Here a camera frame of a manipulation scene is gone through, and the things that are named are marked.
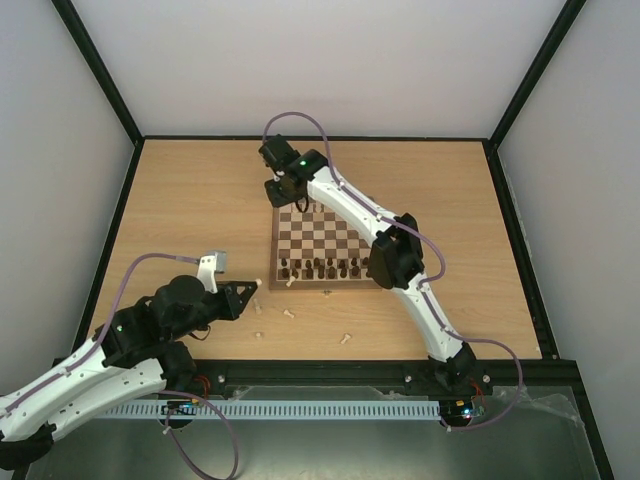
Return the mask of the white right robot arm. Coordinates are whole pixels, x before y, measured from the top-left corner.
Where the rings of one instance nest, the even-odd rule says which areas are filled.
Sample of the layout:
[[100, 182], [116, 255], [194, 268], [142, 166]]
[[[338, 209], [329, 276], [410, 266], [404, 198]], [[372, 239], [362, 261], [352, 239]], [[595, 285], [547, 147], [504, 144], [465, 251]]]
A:
[[370, 277], [401, 300], [419, 328], [437, 384], [448, 392], [466, 385], [476, 357], [431, 288], [416, 219], [409, 213], [398, 216], [366, 197], [333, 166], [329, 154], [315, 149], [301, 154], [280, 135], [263, 139], [259, 154], [273, 173], [265, 183], [271, 205], [308, 198], [356, 230], [370, 246]]

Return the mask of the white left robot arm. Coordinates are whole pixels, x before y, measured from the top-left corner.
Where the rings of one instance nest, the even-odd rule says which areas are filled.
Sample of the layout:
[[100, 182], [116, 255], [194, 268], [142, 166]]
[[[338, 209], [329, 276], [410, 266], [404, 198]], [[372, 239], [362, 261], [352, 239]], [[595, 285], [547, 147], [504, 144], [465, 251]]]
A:
[[1, 448], [49, 448], [89, 419], [165, 389], [182, 391], [196, 375], [184, 338], [234, 321], [255, 293], [253, 281], [209, 289], [180, 275], [118, 310], [73, 354], [1, 400]]

